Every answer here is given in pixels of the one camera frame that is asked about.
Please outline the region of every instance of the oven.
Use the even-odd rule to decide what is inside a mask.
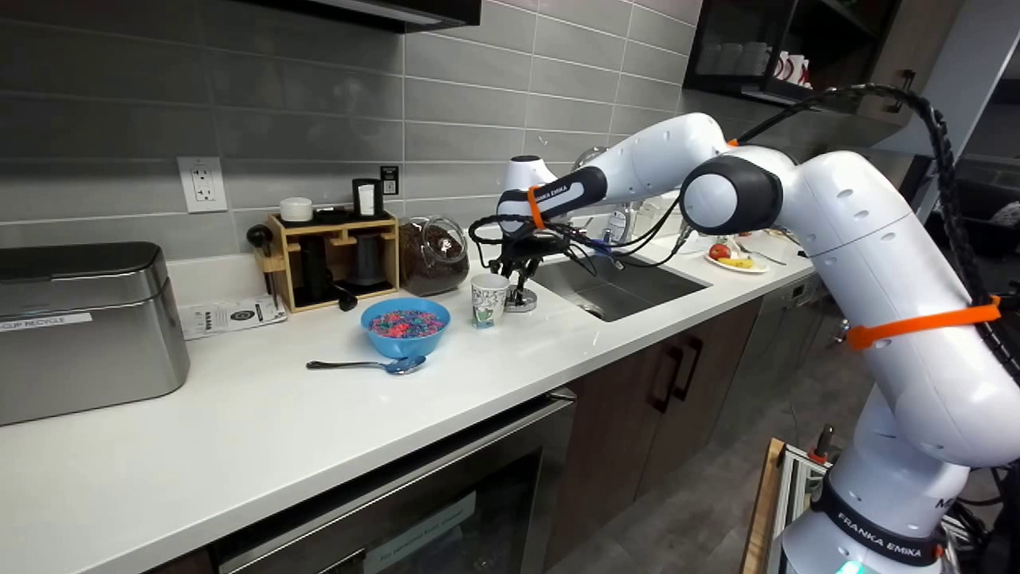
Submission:
[[[221,574],[539,574],[571,396],[543,396],[214,547]]]

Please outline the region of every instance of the cup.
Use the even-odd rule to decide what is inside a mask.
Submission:
[[[308,199],[284,199],[282,201],[282,219],[284,225],[308,225],[315,218]]]
[[[505,318],[511,282],[502,274],[473,279],[473,322],[491,330]]]

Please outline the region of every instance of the upper cabinet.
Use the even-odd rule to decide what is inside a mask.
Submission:
[[[961,0],[705,0],[689,90],[790,105],[810,90],[886,83],[919,90]],[[899,119],[894,101],[841,111]]]
[[[482,0],[253,0],[393,32],[480,25]]]

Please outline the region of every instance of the bowl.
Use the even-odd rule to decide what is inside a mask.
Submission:
[[[449,311],[424,296],[393,296],[361,313],[364,335],[383,358],[393,362],[427,358],[431,352],[438,352],[446,327]]]

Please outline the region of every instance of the spoon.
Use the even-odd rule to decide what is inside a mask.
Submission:
[[[424,358],[400,358],[400,362],[342,362],[342,364],[329,364],[329,362],[308,362],[306,369],[387,369],[393,377],[403,372],[415,372],[421,369]]]

